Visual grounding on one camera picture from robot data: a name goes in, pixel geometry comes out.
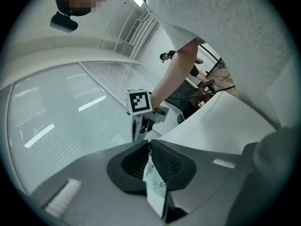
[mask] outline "white shirt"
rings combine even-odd
[[[146,0],[175,50],[194,38],[223,59],[239,97],[267,120],[278,117],[266,91],[279,76],[295,45],[267,0]]]

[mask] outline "black mesh cover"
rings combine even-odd
[[[120,190],[130,194],[146,195],[143,182],[144,168],[148,162],[149,141],[144,140],[114,156],[108,163],[107,173]]]
[[[195,162],[165,146],[164,141],[151,141],[151,155],[152,162],[169,191],[185,188],[196,174]]]

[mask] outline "fiducial marker cube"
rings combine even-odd
[[[130,115],[139,115],[152,111],[151,98],[147,89],[126,90],[125,95]]]

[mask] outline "desk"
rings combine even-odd
[[[275,129],[245,103],[222,91],[161,140],[206,151],[241,154]]]

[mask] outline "person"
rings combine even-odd
[[[163,53],[160,54],[160,60],[162,62],[164,62],[165,60],[169,60],[172,59],[173,56],[175,55],[175,51],[174,50],[170,50],[168,53]],[[200,60],[196,60],[195,61],[196,64],[202,64],[203,61]],[[198,78],[200,81],[202,81],[203,83],[206,83],[207,81],[209,81],[209,79],[207,79],[207,77],[200,71],[198,71],[197,67],[194,65],[192,70],[190,71],[190,74],[196,78]]]
[[[62,3],[76,11],[104,1],[64,0]],[[240,100],[270,123],[279,123],[267,90],[296,46],[268,0],[143,0],[143,3],[164,28],[176,51],[152,92],[153,108],[170,96],[190,73],[202,38],[227,64]]]

